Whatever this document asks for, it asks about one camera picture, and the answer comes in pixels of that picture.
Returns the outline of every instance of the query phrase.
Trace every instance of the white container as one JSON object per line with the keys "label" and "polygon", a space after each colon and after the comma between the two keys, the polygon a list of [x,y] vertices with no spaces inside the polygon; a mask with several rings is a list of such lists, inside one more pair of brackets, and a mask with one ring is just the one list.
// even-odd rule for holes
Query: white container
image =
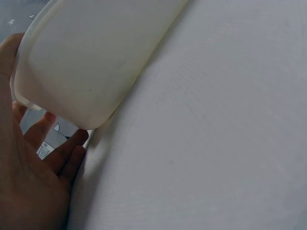
{"label": "white container", "polygon": [[26,32],[12,92],[82,129],[119,106],[188,0],[58,0]]}

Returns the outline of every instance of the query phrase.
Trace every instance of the white fabric surface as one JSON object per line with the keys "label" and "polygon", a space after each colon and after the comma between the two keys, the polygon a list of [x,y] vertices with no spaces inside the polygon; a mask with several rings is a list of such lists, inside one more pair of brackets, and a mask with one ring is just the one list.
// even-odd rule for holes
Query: white fabric surface
{"label": "white fabric surface", "polygon": [[70,230],[307,229],[307,2],[194,0],[90,145]]}

